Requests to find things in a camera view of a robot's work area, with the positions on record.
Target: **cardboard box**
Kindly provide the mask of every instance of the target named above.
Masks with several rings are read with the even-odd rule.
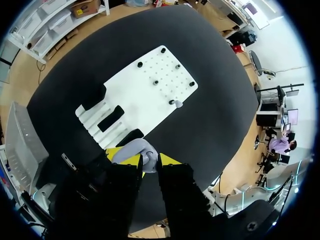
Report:
[[[100,0],[78,0],[71,6],[71,11],[74,17],[79,19],[90,14],[96,14],[100,3]]]
[[[57,50],[55,48],[52,48],[47,54],[46,54],[46,59],[49,61],[52,59],[52,57],[57,53]]]
[[[77,35],[78,34],[78,29],[75,28],[73,29],[71,32],[69,32],[65,37],[67,40],[71,39],[73,36]]]
[[[65,45],[66,42],[67,42],[67,40],[65,40],[65,39],[63,38],[61,41],[59,41],[59,42],[54,46],[54,48],[55,48],[56,50],[59,50],[63,45]]]

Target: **screw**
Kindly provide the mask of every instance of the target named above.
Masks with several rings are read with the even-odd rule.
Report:
[[[253,232],[253,231],[256,230],[257,228],[258,228],[258,223],[255,222],[255,221],[250,222],[250,223],[246,226],[246,229],[247,229],[249,232]]]

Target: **storage bin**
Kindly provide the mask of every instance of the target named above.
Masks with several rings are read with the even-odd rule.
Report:
[[[41,8],[49,15],[66,3],[67,0],[47,0]]]
[[[65,9],[50,21],[49,29],[55,31],[58,35],[66,35],[66,31],[71,29],[73,24],[71,12]]]
[[[41,21],[42,20],[39,17],[38,12],[35,11],[23,22],[17,33],[27,39],[34,32],[36,27],[41,24]]]
[[[53,42],[53,39],[48,33],[48,30],[45,31],[45,34],[39,39],[39,41],[32,48],[33,51],[37,51],[39,54],[43,53],[49,45]]]

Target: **purple shirt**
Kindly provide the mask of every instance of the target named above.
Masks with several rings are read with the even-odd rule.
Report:
[[[290,147],[290,144],[286,136],[283,136],[280,139],[272,138],[270,140],[269,150],[271,151],[272,149],[274,149],[275,152],[278,154],[286,155],[285,150],[289,149],[289,147]]]

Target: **person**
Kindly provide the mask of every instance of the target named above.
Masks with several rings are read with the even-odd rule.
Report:
[[[297,141],[292,140],[289,142],[286,135],[283,135],[280,139],[274,138],[273,135],[277,135],[277,132],[272,128],[265,130],[265,134],[270,138],[268,144],[270,152],[273,152],[274,150],[275,153],[287,155],[287,153],[296,149],[297,147]]]

